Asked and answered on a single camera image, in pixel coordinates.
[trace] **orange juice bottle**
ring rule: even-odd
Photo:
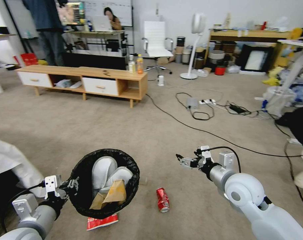
[[[137,73],[142,74],[144,72],[144,60],[142,59],[141,54],[138,54],[137,58]]]

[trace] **red soda can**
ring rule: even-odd
[[[169,198],[164,188],[158,188],[156,190],[158,197],[158,208],[160,212],[168,212],[169,211]]]

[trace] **whiteboard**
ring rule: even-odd
[[[121,26],[132,27],[131,0],[82,0],[85,3],[85,17],[91,20],[93,16],[104,15],[104,8],[110,7],[113,14],[119,18]]]
[[[22,0],[6,0],[11,14],[17,24],[18,31],[22,38],[38,37],[34,20],[30,11],[25,8]]]

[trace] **woman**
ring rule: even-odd
[[[119,18],[117,18],[109,7],[104,9],[104,15],[109,17],[111,26],[113,30],[121,30],[121,24]]]

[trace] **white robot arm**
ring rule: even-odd
[[[17,229],[5,233],[0,240],[42,240],[49,234],[54,221],[70,194],[77,194],[78,179],[61,182],[60,175],[45,177],[46,201],[38,204],[30,193],[16,198],[12,205],[20,218]]]
[[[181,165],[197,167],[214,182],[219,193],[251,222],[258,240],[303,240],[303,228],[288,212],[269,200],[257,178],[233,171],[234,153],[220,153],[216,163],[211,158],[209,146],[199,147],[195,154],[196,158],[176,156]]]

